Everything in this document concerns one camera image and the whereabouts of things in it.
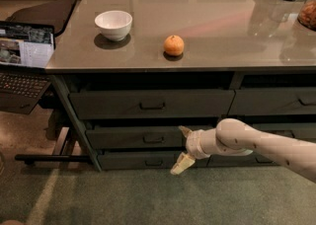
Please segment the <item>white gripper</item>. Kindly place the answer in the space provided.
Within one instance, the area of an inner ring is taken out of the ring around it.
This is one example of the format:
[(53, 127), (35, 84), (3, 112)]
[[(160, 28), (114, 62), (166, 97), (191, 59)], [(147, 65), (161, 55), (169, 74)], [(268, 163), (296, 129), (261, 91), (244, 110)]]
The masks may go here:
[(196, 159), (201, 160), (210, 157), (210, 155), (206, 154), (201, 147), (202, 135), (204, 134), (204, 130), (192, 131), (188, 127), (182, 125), (179, 126), (179, 129), (187, 138), (186, 149), (189, 154), (184, 152), (180, 154), (175, 165), (170, 171), (172, 175), (181, 174), (183, 171), (192, 166), (195, 163)]

